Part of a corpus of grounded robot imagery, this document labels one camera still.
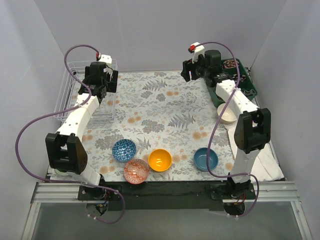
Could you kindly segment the white wire dish rack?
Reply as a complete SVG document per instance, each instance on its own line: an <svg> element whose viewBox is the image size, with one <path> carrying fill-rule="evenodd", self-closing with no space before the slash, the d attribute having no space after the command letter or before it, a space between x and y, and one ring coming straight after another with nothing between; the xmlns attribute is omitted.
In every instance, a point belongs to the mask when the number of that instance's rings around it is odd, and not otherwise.
<svg viewBox="0 0 320 240"><path fill-rule="evenodd" d="M79 80L85 78L85 67L89 66L91 61L70 61L67 63L72 74ZM57 102L55 105L55 112L73 107L77 101L78 91L81 85L74 80L67 70L64 70L61 80L61 86ZM116 94L108 92L105 98L101 101L99 107L94 111L89 120L90 124L98 123L112 123L115 119L115 101Z"/></svg>

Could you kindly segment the green compartment tray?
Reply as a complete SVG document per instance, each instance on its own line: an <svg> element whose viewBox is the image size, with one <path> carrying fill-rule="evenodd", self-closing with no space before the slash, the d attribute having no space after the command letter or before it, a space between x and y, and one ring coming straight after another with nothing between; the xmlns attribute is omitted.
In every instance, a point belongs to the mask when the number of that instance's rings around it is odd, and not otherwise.
<svg viewBox="0 0 320 240"><path fill-rule="evenodd" d="M239 73L240 73L240 82L238 87L241 89L241 92L250 101L252 101L258 95L258 91L251 80L249 70L242 65L241 61L238 58L236 59L236 61L237 61L237 64L239 67ZM232 58L221 60L221 67L222 67L222 71L228 74L230 76L230 79L236 83L238 80L238 75L237 75L237 69L236 69L236 64L234 63L234 60ZM216 95L215 93L216 89L214 87L207 87L207 89L211 97L211 100L213 102L213 105L216 108L224 103L224 101L219 96Z"/></svg>

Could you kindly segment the dark blue bowl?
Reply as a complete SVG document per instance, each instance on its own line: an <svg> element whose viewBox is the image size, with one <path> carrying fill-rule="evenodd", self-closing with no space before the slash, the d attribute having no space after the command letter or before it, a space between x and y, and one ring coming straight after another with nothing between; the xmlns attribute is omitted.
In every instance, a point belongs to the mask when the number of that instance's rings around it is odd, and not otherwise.
<svg viewBox="0 0 320 240"><path fill-rule="evenodd" d="M209 169L214 170L218 166L218 163L219 163L219 159L218 159L216 152L213 151L212 149L210 149L208 158L209 158L209 161L208 161ZM200 170L202 172L208 171L208 168L207 168L207 148L206 147L199 148L198 150L195 151L195 153L193 155L193 162L198 170Z"/></svg>

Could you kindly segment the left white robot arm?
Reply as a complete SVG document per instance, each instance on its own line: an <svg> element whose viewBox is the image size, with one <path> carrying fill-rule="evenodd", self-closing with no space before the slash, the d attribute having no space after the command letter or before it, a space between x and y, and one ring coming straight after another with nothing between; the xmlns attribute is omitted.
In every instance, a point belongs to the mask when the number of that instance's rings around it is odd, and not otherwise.
<svg viewBox="0 0 320 240"><path fill-rule="evenodd" d="M78 87L70 91L74 100L68 100L75 109L63 113L61 126L45 138L49 165L59 175L90 184L89 194L101 200L107 193L100 183L103 177L89 165L82 138L88 124L114 120L118 71L109 55L70 70L73 77L80 78L79 82L73 81Z"/></svg>

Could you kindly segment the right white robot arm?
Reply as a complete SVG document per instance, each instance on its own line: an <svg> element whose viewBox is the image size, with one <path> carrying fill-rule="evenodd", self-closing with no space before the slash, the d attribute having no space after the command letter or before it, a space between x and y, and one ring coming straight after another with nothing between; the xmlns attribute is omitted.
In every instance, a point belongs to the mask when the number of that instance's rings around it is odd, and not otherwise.
<svg viewBox="0 0 320 240"><path fill-rule="evenodd" d="M218 50L205 50L195 43L188 51L193 57L182 63L180 75L186 82L204 79L207 87L215 90L237 118L234 131L237 152L233 168L226 176L225 187L227 195L237 199L249 189L254 162L271 139L271 112L252 103L231 76L223 72Z"/></svg>

